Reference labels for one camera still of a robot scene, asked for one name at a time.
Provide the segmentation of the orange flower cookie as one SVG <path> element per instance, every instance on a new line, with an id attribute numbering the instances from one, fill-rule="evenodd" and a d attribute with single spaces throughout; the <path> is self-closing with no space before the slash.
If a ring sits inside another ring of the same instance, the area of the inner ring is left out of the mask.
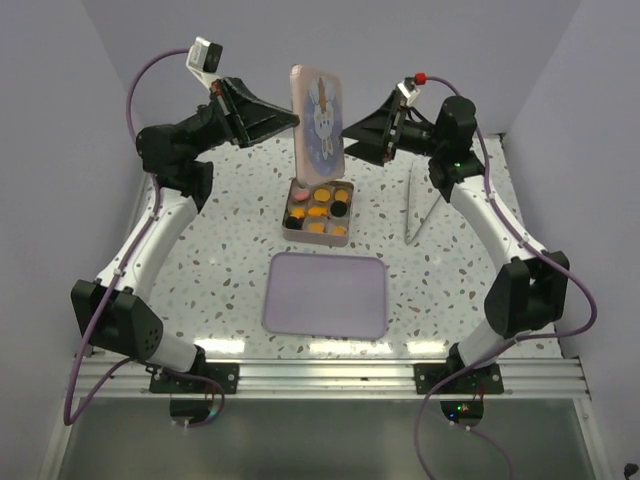
<path id="1" fill-rule="evenodd" d="M 334 191 L 334 200 L 336 202 L 347 203 L 349 201 L 350 195 L 347 190 L 338 189 Z"/>
<path id="2" fill-rule="evenodd" d="M 331 230 L 331 234 L 335 236 L 346 236 L 347 233 L 347 229 L 342 226 L 335 226 Z"/>
<path id="3" fill-rule="evenodd" d="M 307 226 L 307 230 L 312 233 L 323 234 L 325 232 L 325 225 L 322 223 L 312 223 Z"/>

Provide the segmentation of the silver tin lid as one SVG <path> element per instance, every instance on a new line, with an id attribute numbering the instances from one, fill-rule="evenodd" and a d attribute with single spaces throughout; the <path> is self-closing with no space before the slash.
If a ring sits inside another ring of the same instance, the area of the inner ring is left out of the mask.
<path id="1" fill-rule="evenodd" d="M 296 179 L 314 187 L 340 179 L 345 171 L 342 85 L 338 76 L 308 65 L 290 73 Z"/>

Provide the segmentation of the round orange cookie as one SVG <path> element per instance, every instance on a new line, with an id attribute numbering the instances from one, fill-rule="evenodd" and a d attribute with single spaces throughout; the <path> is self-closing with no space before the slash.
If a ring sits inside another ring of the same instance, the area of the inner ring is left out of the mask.
<path id="1" fill-rule="evenodd" d="M 328 202 L 331 199 L 331 192 L 325 188 L 319 188 L 314 192 L 313 197 L 317 202 Z"/>

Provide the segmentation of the black sandwich cookie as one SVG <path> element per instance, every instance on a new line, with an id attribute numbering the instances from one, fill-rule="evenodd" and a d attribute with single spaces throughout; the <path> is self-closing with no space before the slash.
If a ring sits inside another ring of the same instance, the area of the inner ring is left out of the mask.
<path id="1" fill-rule="evenodd" d="M 348 213 L 348 210 L 348 204 L 343 201 L 334 201 L 330 206 L 331 216 L 336 218 L 344 217 Z"/>
<path id="2" fill-rule="evenodd" d="M 290 230 L 301 230 L 302 222 L 300 219 L 290 216 L 285 220 L 285 227 Z"/>

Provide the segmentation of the pink round cookie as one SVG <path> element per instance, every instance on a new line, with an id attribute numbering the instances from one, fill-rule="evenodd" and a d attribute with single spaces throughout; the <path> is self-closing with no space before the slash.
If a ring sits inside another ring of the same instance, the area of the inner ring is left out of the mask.
<path id="1" fill-rule="evenodd" d="M 310 192 L 306 189 L 301 189 L 301 190 L 297 190 L 292 198 L 294 201 L 296 202 L 304 202 L 306 201 L 310 196 Z"/>

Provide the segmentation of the orange fish cookie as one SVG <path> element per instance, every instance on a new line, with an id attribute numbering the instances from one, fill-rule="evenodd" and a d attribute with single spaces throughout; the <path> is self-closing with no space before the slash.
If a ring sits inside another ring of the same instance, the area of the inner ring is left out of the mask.
<path id="1" fill-rule="evenodd" d="M 289 216 L 298 220 L 303 220 L 306 216 L 306 210 L 304 208 L 295 208 L 289 212 Z"/>
<path id="2" fill-rule="evenodd" d="M 308 217 L 327 217 L 329 215 L 326 207 L 315 206 L 307 210 Z"/>

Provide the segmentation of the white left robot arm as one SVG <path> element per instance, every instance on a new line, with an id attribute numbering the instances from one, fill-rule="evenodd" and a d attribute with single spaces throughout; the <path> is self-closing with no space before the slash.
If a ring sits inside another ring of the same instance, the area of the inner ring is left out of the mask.
<path id="1" fill-rule="evenodd" d="M 238 78 L 217 79 L 209 90 L 208 104 L 189 118 L 139 132 L 137 153 L 155 179 L 151 207 L 95 280 L 79 280 L 71 291 L 83 346 L 173 370 L 175 384 L 189 393 L 207 383 L 202 350 L 167 333 L 148 301 L 168 254 L 212 193 L 214 165 L 199 157 L 225 143 L 252 147 L 299 123 Z"/>

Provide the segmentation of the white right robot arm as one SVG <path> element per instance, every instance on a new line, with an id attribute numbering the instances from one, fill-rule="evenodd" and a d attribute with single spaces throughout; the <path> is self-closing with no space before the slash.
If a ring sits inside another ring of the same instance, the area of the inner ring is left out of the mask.
<path id="1" fill-rule="evenodd" d="M 419 116 L 413 103 L 419 79 L 400 82 L 370 115 L 346 127 L 348 155 L 384 166 L 404 151 L 428 159 L 431 184 L 460 213 L 485 247 L 496 278 L 484 300 L 484 320 L 454 344 L 440 380 L 468 392 L 485 368 L 521 336 L 544 329 L 564 313 L 569 261 L 532 239 L 504 203 L 490 180 L 487 162 L 473 151 L 478 139 L 474 103 L 454 93 L 434 122 Z"/>

